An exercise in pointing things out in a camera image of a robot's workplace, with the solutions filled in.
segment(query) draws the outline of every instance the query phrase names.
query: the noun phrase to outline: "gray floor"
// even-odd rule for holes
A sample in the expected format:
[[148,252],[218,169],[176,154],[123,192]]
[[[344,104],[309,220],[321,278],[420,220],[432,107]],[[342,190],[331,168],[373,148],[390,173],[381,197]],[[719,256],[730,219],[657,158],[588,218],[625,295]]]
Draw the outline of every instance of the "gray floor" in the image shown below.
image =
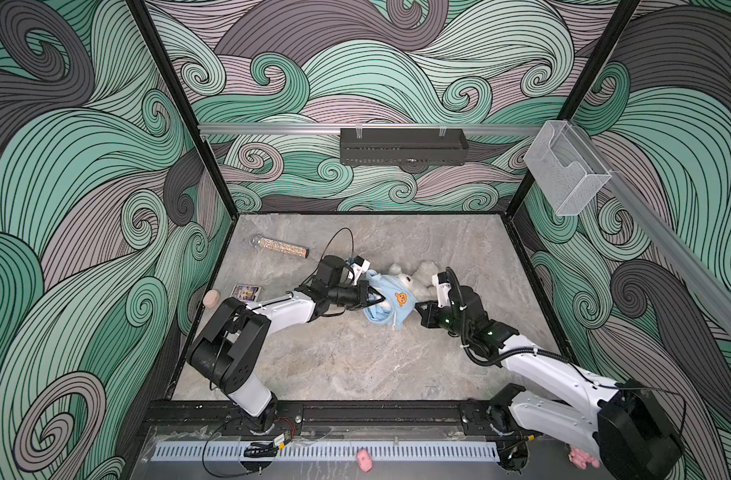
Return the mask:
[[[355,234],[355,253],[386,273],[392,263],[412,274],[423,260],[451,266],[477,292],[488,315],[557,351],[501,218],[497,215],[243,215],[214,288],[222,297],[236,283],[261,285],[261,300],[282,296],[316,267],[342,226]],[[308,246],[302,259],[254,249],[256,233]],[[350,255],[342,232],[329,254]],[[206,309],[202,328],[213,314]],[[490,398],[508,382],[542,389],[507,370],[476,366],[458,338],[427,330],[412,313],[402,330],[369,323],[362,312],[291,326],[268,337],[254,370],[279,398],[299,400]],[[174,400],[226,399],[185,365]]]

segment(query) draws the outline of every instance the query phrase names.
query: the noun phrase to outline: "swirl patterned wallpaper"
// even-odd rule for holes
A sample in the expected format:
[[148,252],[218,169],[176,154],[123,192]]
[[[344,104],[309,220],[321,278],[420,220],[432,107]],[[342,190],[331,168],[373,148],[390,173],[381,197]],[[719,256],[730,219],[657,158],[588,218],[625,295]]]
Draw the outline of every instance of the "swirl patterned wallpaper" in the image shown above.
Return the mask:
[[[542,124],[616,6],[148,0],[201,122]],[[470,164],[401,170],[343,167],[335,137],[210,138],[243,211],[504,210],[531,139],[470,140]]]
[[124,0],[0,1],[0,479],[116,478],[230,225]]
[[[731,293],[731,2],[691,3],[632,20],[574,120]],[[731,479],[731,338],[619,200],[558,218],[534,186],[516,222],[581,363],[686,397],[671,478]]]

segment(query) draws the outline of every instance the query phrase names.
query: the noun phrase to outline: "wire mesh file holder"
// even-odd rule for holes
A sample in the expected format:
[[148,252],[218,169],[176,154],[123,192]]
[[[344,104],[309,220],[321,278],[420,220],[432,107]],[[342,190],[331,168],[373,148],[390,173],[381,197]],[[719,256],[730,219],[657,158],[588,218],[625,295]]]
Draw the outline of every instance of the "wire mesh file holder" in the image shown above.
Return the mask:
[[577,146],[591,141],[566,120],[548,120],[525,154],[525,164],[557,216],[579,215],[610,180],[610,168],[594,171]]

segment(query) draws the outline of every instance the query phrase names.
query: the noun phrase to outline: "plush toy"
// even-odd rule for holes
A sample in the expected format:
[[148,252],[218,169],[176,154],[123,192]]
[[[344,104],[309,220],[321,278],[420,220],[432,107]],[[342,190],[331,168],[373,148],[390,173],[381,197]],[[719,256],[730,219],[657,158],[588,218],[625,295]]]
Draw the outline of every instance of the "plush toy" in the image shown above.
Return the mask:
[[398,264],[392,264],[387,275],[369,270],[365,277],[385,300],[365,309],[365,317],[379,325],[391,323],[393,329],[399,330],[417,302],[436,298],[435,287],[431,286],[435,274],[437,266],[432,262],[421,264],[415,275],[403,274]]

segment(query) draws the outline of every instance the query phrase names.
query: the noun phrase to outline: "white stuffed animal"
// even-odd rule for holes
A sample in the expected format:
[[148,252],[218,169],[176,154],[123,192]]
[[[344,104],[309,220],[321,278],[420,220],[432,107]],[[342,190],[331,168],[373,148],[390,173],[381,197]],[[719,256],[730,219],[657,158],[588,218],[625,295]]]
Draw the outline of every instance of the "white stuffed animal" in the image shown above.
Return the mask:
[[432,276],[437,275],[437,265],[434,262],[421,262],[418,270],[413,275],[403,274],[398,264],[391,264],[388,274],[398,279],[416,297],[417,302],[426,302],[437,298],[435,287],[432,285]]

